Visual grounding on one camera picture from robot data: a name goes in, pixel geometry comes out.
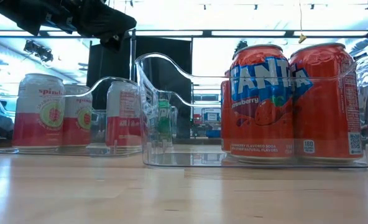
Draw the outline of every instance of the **ceiling light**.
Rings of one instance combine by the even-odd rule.
[[[0,31],[0,36],[8,36],[8,37],[16,37],[16,36],[24,36],[24,37],[33,37],[32,34],[26,31]]]
[[[282,36],[285,31],[212,31],[211,35],[228,36]]]
[[[306,36],[363,36],[368,31],[295,31],[294,36],[300,36],[300,34]]]
[[[202,35],[203,31],[141,31],[137,30],[136,35],[146,35],[146,36],[193,36]]]
[[[48,35],[52,37],[80,37],[81,35],[77,32],[72,32],[72,34],[67,34],[64,31],[48,31]]]

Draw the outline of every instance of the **barcode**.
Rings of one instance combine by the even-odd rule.
[[[359,133],[348,133],[348,144],[350,155],[361,154],[361,135]]]

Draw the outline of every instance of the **red can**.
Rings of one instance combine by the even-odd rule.
[[[140,96],[134,82],[118,81],[109,87],[106,145],[115,149],[141,147]]]
[[[55,148],[62,143],[65,99],[62,80],[27,74],[20,82],[12,145],[21,149]]]
[[[80,85],[64,85],[66,95],[86,93],[89,88]],[[90,144],[91,93],[86,96],[65,97],[63,146],[87,146]]]
[[[298,156],[320,162],[362,157],[356,73],[348,71],[353,62],[338,43],[307,47],[290,57]]]
[[[226,80],[221,83],[221,150],[230,152],[230,135],[229,122],[231,112],[231,86],[230,81]]]
[[[250,162],[293,157],[292,85],[276,45],[241,49],[231,65],[231,154]]]

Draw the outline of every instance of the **orange soda can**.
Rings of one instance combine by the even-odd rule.
[[[231,65],[231,154],[244,162],[282,163],[293,157],[292,83],[276,45],[238,51]]]
[[[362,157],[356,73],[348,71],[354,61],[344,49],[338,43],[318,44],[290,57],[295,152],[305,159],[349,162]]]
[[[226,80],[221,83],[221,150],[230,152],[229,149],[229,122],[231,112],[231,86],[230,81]]]

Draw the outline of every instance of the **table surface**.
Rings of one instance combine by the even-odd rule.
[[[0,223],[368,223],[368,169],[0,155]]]

